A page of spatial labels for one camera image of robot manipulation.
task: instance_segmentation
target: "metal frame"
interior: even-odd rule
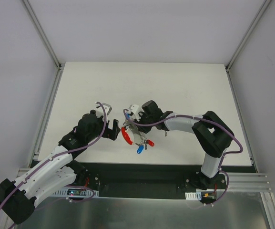
[[[39,152],[39,149],[42,144],[42,140],[43,140],[43,137],[45,134],[45,129],[47,127],[47,123],[48,123],[48,120],[50,117],[52,105],[53,105],[53,102],[54,102],[54,99],[55,99],[55,96],[56,96],[56,93],[58,90],[59,82],[61,80],[61,75],[63,72],[64,65],[61,65],[61,63],[59,62],[29,0],[21,0],[21,2],[28,13],[30,20],[32,21],[33,25],[35,26],[35,29],[36,29],[37,33],[39,34],[39,37],[41,38],[43,45],[47,49],[51,59],[53,60],[54,64],[56,65],[56,67],[58,69],[58,73],[55,77],[55,81],[53,83],[50,96],[46,103],[45,112],[44,112],[43,118],[41,120],[41,125],[40,125],[39,131],[38,131],[38,135],[37,135],[37,138],[36,138],[33,148],[32,148],[31,159],[30,159],[30,162],[32,162],[34,158],[35,159],[37,158],[37,153]],[[260,19],[263,17],[265,11],[267,10],[267,8],[271,2],[272,2],[272,0],[264,0],[262,6],[260,7],[256,16],[254,17],[253,21],[251,22],[249,28],[247,29],[246,33],[244,34],[242,40],[240,41],[238,47],[236,48],[234,54],[231,57],[230,62],[227,64],[227,67],[226,67],[227,76],[228,76],[230,87],[231,87],[231,90],[233,93],[236,108],[237,108],[237,111],[239,114],[240,123],[242,125],[244,137],[245,137],[246,144],[248,147],[248,152],[250,154],[251,160],[253,161],[253,164],[254,164],[254,167],[256,168],[256,170],[257,170],[256,161],[255,161],[255,159],[252,155],[252,152],[251,152],[250,144],[249,144],[248,137],[247,137],[246,131],[245,131],[244,122],[243,122],[242,116],[241,116],[240,104],[237,100],[236,92],[233,87],[231,77],[229,75],[229,70],[233,66],[234,62],[236,61],[237,57],[241,53],[242,49],[245,47],[246,43],[248,42],[248,39],[253,34],[253,31],[255,30],[257,24],[259,23]],[[27,170],[29,170],[29,169],[21,168],[19,170],[18,176],[20,176],[22,173],[25,173]],[[267,214],[267,218],[269,220],[270,228],[275,229],[275,198],[272,193],[272,188],[268,181],[267,175],[260,174],[260,173],[229,173],[229,178],[230,178],[229,191],[232,191],[232,192],[234,192],[234,191],[235,192],[260,192],[261,193],[264,208],[265,208],[265,211]]]

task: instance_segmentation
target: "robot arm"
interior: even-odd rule
[[[139,153],[141,152],[140,149],[143,149],[143,145],[147,146],[149,143],[145,134],[148,133],[153,126],[159,130],[166,131],[166,133],[167,131],[179,130],[195,134],[206,154],[201,171],[193,179],[190,179],[190,183],[197,188],[207,189],[218,174],[223,153],[231,144],[232,138],[227,133],[213,124],[181,117],[181,115],[172,111],[163,113],[154,101],[148,101],[141,107],[135,104],[131,105],[127,114],[127,118],[136,124],[143,125],[134,125],[132,122],[126,120],[122,127],[124,139],[128,143],[132,142],[131,145],[133,143],[137,144],[139,146],[137,152]],[[218,123],[234,135],[228,126],[212,111],[194,117]]]
[[[102,104],[108,115],[112,107],[108,104]],[[108,119],[106,128],[102,137],[115,140],[120,128],[118,121],[113,121],[113,129],[108,128]],[[73,153],[65,153],[54,157],[61,152],[77,149],[88,145],[92,140],[98,137],[104,126],[103,111],[100,106],[96,110],[91,110],[85,114],[78,125],[71,132],[65,135],[59,142],[59,145],[33,169],[21,177],[10,182],[5,179],[0,184],[0,205],[4,199],[12,192],[21,182],[24,184],[12,195],[2,207],[4,212],[14,221],[20,224],[25,221],[34,211],[34,209],[52,193],[60,188],[75,184],[84,186],[87,178],[86,169],[74,160],[86,148]],[[26,179],[31,173],[41,168],[29,179]]]

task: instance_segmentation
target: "white table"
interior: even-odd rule
[[[77,125],[82,115],[95,108],[95,102],[108,103],[109,115],[120,125],[122,110],[131,104],[142,105],[154,100],[163,112],[199,115],[214,111],[232,129],[244,151],[227,156],[224,165],[250,166],[238,113],[222,64],[195,63],[130,63],[67,62],[52,108],[39,160],[45,158],[58,141]],[[186,164],[201,165],[204,159],[195,135],[184,132],[153,130],[147,134],[155,143],[140,155],[136,145],[130,146],[121,133],[114,142],[101,139],[79,155],[81,162]],[[237,150],[232,142],[229,150]]]

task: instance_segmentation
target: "robotic arm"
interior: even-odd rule
[[[106,113],[106,119],[104,119],[103,109]],[[89,174],[74,159],[86,148],[72,153],[66,152],[88,145],[101,134],[104,126],[105,130],[102,137],[115,140],[120,132],[120,128],[118,127],[118,120],[115,119],[113,121],[113,128],[108,128],[109,121],[107,116],[111,110],[112,107],[108,104],[97,106],[95,110],[91,110],[89,114],[85,114],[79,120],[78,125],[65,135],[58,146],[33,169],[12,182],[8,179],[1,182],[0,205],[23,182],[2,207],[15,224],[24,222],[45,198],[60,188],[69,184],[85,185],[85,180]]]
[[[152,100],[141,107],[135,104],[129,107],[122,127],[122,135],[128,144],[137,144],[139,146],[137,153],[141,153],[144,146],[145,148],[147,145],[154,146],[154,143],[145,136],[153,126],[159,130],[164,130],[166,136],[168,131],[173,130],[195,134],[206,154],[201,171],[189,179],[189,182],[196,188],[206,190],[214,182],[221,166],[223,153],[231,144],[232,138],[221,128],[208,122],[198,121],[195,118],[215,122],[234,135],[229,127],[212,111],[208,111],[204,115],[194,116],[194,119],[188,119],[172,111],[163,113]]]

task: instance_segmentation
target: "wall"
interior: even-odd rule
[[[232,67],[252,152],[275,194],[275,1]]]
[[[27,165],[55,74],[20,1],[0,1],[0,182]]]
[[[264,0],[30,0],[61,62],[224,63]]]

